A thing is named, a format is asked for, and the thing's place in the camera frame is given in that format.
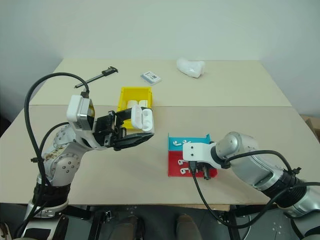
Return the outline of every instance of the red board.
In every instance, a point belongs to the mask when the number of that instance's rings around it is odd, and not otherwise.
[[[188,163],[184,162],[183,165],[178,164],[178,160],[183,159],[182,151],[168,151],[168,176],[169,177],[192,177],[192,174],[189,171],[186,171],[185,174],[181,174],[180,169],[188,168]],[[210,176],[214,178],[218,172],[215,168],[210,168]],[[199,171],[196,177],[204,177],[204,172]]]

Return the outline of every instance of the yellow plastic bin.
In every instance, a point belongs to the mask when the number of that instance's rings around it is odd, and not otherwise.
[[[124,86],[121,88],[121,95],[118,103],[117,112],[127,109],[129,100],[147,100],[147,107],[151,109],[152,106],[152,88],[150,86]],[[126,129],[134,129],[131,125],[131,120],[125,120],[123,127]]]

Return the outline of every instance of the floor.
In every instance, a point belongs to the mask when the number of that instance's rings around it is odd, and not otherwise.
[[[145,221],[145,240],[175,240],[175,220],[180,214],[190,215],[199,227],[203,240],[229,240],[228,228],[218,224],[209,212],[204,209],[183,207],[170,207],[163,205],[132,205],[132,206],[100,206],[96,209],[111,210],[116,218],[106,223],[101,228],[100,240],[107,240],[113,227],[119,219],[129,215],[140,216]],[[22,222],[25,214],[25,206],[16,204],[0,205],[0,220],[9,225],[11,232]],[[85,221],[69,217],[69,226],[66,240],[88,239],[91,220]],[[248,221],[248,217],[237,218],[238,224]],[[240,230],[243,238],[246,229]],[[298,240],[293,232],[289,219],[282,211],[274,209],[268,211],[257,223],[255,223],[246,240]]]

